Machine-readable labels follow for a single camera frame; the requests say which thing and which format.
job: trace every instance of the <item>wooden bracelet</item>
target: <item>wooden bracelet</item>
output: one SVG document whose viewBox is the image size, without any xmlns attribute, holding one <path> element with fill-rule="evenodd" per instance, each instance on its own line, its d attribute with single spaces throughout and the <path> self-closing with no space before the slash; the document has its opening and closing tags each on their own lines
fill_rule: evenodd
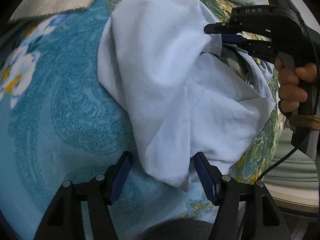
<svg viewBox="0 0 320 240">
<path fill-rule="evenodd" d="M 305 127 L 310 130 L 320 130 L 320 115 L 292 114 L 289 123 L 296 127 Z"/>
</svg>

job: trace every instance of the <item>metal screw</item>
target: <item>metal screw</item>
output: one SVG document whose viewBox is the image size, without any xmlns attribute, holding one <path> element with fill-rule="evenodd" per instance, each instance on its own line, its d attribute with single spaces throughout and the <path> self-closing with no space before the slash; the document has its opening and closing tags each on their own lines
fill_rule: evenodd
<svg viewBox="0 0 320 240">
<path fill-rule="evenodd" d="M 103 174 L 97 175 L 96 180 L 104 180 L 104 175 Z"/>
<path fill-rule="evenodd" d="M 229 175 L 223 175 L 223 176 L 222 176 L 222 179 L 223 179 L 224 181 L 230 181 L 230 180 L 231 180 L 231 177 L 230 177 Z"/>
<path fill-rule="evenodd" d="M 261 180 L 258 180 L 258 181 L 256 182 L 256 184 L 257 184 L 257 186 L 259 186 L 259 187 L 263 187 L 263 186 L 264 186 L 264 183 L 263 183 Z"/>
<path fill-rule="evenodd" d="M 71 185 L 71 182 L 69 180 L 66 180 L 62 183 L 63 187 L 69 187 Z"/>
</svg>

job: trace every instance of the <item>blue gripper pad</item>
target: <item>blue gripper pad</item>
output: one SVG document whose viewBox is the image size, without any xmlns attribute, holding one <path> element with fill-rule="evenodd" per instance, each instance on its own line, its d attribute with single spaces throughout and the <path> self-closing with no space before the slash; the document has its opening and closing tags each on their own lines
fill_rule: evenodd
<svg viewBox="0 0 320 240">
<path fill-rule="evenodd" d="M 214 204 L 217 200 L 217 194 L 220 191 L 220 178 L 219 174 L 217 174 L 218 177 L 215 178 L 216 183 L 214 182 L 214 178 L 210 176 L 209 171 L 202 160 L 203 158 L 205 158 L 205 156 L 202 152 L 195 155 L 195 168 L 207 199 Z M 209 165 L 209 167 L 211 167 L 206 158 L 205 160 L 207 166 Z"/>
<path fill-rule="evenodd" d="M 109 196 L 110 204 L 112 205 L 116 200 L 120 198 L 124 184 L 127 180 L 129 172 L 132 168 L 132 155 L 129 152 L 124 152 L 119 159 L 118 163 L 115 164 L 117 173 L 111 184 L 111 194 Z"/>
</svg>

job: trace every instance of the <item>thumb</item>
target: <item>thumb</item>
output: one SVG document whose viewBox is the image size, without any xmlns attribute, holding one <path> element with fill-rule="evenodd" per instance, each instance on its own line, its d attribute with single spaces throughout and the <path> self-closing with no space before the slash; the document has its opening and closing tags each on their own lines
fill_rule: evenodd
<svg viewBox="0 0 320 240">
<path fill-rule="evenodd" d="M 308 63 L 304 67 L 297 67 L 296 74 L 300 79 L 308 83 L 312 83 L 317 79 L 316 65 L 313 63 Z"/>
</svg>

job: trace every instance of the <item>finger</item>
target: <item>finger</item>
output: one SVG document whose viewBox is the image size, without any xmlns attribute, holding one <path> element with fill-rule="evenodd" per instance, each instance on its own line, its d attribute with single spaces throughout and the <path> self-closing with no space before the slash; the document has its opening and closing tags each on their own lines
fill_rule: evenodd
<svg viewBox="0 0 320 240">
<path fill-rule="evenodd" d="M 282 67 L 282 61 L 281 61 L 281 59 L 279 59 L 279 58 L 276 58 L 275 65 L 276 65 L 276 69 L 277 69 L 278 71 L 283 68 L 283 67 Z"/>
<path fill-rule="evenodd" d="M 299 107 L 299 102 L 282 100 L 280 102 L 280 109 L 283 113 L 289 113 L 297 110 Z"/>
<path fill-rule="evenodd" d="M 317 68 L 313 63 L 308 63 L 304 67 L 296 68 L 296 74 L 306 82 L 314 82 L 317 79 Z"/>
<path fill-rule="evenodd" d="M 278 80 L 281 86 L 289 84 L 299 84 L 299 77 L 294 72 L 285 68 L 280 69 Z"/>
<path fill-rule="evenodd" d="M 280 86 L 278 93 L 279 98 L 281 99 L 296 101 L 300 103 L 305 102 L 308 98 L 307 92 L 295 85 Z"/>
</svg>

